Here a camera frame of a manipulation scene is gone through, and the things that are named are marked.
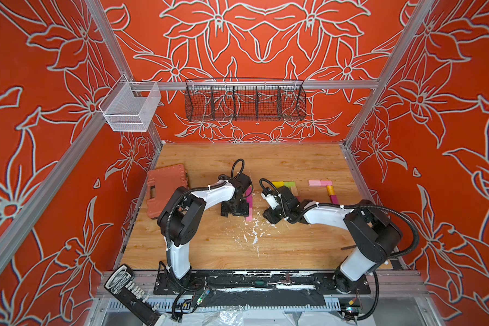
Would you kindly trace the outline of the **magenta block top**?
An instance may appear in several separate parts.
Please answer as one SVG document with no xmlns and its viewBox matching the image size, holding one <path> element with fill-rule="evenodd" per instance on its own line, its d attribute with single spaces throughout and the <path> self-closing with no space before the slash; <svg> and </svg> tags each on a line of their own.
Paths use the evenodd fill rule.
<svg viewBox="0 0 489 326">
<path fill-rule="evenodd" d="M 251 185 L 251 186 L 250 186 L 250 187 L 247 189 L 247 191 L 245 192 L 245 197 L 246 197 L 246 198 L 250 197 L 250 196 L 253 194 L 253 191 L 254 191 L 254 187 L 253 187 L 253 185 Z"/>
</svg>

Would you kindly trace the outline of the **pale pink block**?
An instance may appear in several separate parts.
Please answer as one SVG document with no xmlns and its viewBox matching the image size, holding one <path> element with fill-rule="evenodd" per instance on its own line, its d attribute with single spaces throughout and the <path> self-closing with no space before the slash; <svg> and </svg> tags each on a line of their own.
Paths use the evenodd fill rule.
<svg viewBox="0 0 489 326">
<path fill-rule="evenodd" d="M 253 209 L 252 209 L 252 208 L 249 208 L 249 214 L 248 214 L 248 216 L 245 218 L 245 221 L 246 221 L 246 222 L 251 222 L 251 221 L 253 221 Z"/>
</svg>

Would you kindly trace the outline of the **light pink block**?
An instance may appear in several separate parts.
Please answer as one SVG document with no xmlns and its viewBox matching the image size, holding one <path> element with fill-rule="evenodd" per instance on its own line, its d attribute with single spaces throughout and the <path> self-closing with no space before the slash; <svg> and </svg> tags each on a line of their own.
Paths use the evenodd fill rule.
<svg viewBox="0 0 489 326">
<path fill-rule="evenodd" d="M 322 186 L 322 187 L 333 186 L 332 181 L 320 181 L 319 183 L 320 183 L 320 186 Z"/>
</svg>

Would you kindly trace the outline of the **orange yellow cylinder block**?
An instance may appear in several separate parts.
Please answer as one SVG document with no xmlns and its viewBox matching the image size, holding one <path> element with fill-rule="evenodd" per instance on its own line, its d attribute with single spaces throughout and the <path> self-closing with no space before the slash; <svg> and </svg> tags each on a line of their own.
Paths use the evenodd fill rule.
<svg viewBox="0 0 489 326">
<path fill-rule="evenodd" d="M 326 186 L 326 189 L 327 189 L 327 193 L 329 196 L 335 196 L 336 195 L 335 190 L 334 190 L 334 186 Z"/>
</svg>

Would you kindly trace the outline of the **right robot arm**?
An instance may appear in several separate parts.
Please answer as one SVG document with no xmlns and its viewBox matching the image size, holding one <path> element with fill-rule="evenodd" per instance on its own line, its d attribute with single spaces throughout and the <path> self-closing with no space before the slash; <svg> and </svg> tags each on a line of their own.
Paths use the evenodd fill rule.
<svg viewBox="0 0 489 326">
<path fill-rule="evenodd" d="M 264 186 L 262 198 L 268 203 L 263 216 L 271 224 L 285 220 L 290 224 L 328 225 L 348 231 L 355 250 L 337 267 L 334 287 L 340 293 L 350 293 L 364 274 L 373 273 L 388 259 L 413 252 L 420 243 L 418 228 L 407 215 L 363 200 L 355 205 L 299 201 L 288 187 Z M 400 251 L 403 232 L 390 219 L 403 220 L 412 232 L 411 244 Z"/>
</svg>

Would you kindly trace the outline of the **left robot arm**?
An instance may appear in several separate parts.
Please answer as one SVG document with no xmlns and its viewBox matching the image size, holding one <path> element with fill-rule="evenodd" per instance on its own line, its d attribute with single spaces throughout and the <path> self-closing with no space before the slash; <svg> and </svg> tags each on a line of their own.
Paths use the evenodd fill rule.
<svg viewBox="0 0 489 326">
<path fill-rule="evenodd" d="M 221 216 L 247 217 L 250 213 L 246 192 L 251 178 L 239 173 L 235 177 L 221 175 L 217 183 L 187 189 L 178 187 L 158 218 L 166 242 L 167 268 L 181 280 L 191 270 L 190 241 L 196 235 L 204 212 L 221 206 Z"/>
</svg>

